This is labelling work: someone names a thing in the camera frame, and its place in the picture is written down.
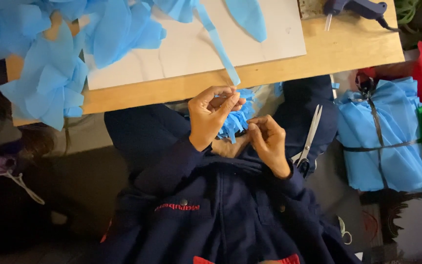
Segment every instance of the white board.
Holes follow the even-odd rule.
[[[268,35],[262,43],[233,21],[224,0],[201,3],[234,66],[306,54],[297,0],[259,1]],[[197,14],[192,23],[180,23],[154,7],[152,18],[167,30],[159,49],[133,49],[103,69],[95,67],[93,56],[84,55],[90,70],[87,77],[90,90],[224,69]]]

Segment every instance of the person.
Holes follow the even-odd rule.
[[[333,140],[330,77],[285,82],[283,93],[273,117],[248,120],[250,144],[241,142],[233,158],[213,152],[224,120],[245,103],[235,87],[191,99],[189,121],[163,104],[105,113],[132,173],[93,262],[360,263],[288,160],[302,151],[316,105],[323,112],[309,171]]]

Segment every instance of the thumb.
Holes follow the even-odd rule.
[[[257,152],[264,151],[266,149],[266,143],[263,140],[260,128],[254,123],[249,123],[249,131],[252,145],[255,147],[255,150]]]
[[[227,118],[229,113],[232,111],[232,108],[237,104],[240,98],[240,93],[234,93],[231,97],[227,98],[221,107],[218,109],[217,113],[223,118]]]

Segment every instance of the navy blue jacket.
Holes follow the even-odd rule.
[[[297,170],[281,180],[263,164],[203,157],[186,137],[119,194],[96,262],[204,260],[360,263],[339,229],[321,219]]]

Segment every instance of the wooden table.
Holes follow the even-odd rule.
[[[385,0],[385,20],[396,27],[393,0]],[[344,70],[404,61],[398,33],[382,28],[374,20],[339,15],[325,32],[325,18],[302,21],[307,55],[237,67],[239,88],[270,84]],[[6,61],[8,80],[19,78],[23,62],[15,57]],[[135,106],[163,103],[196,96],[204,89],[230,83],[226,70],[216,70],[99,90],[84,88],[84,114],[101,113]],[[14,120],[14,125],[35,120]]]

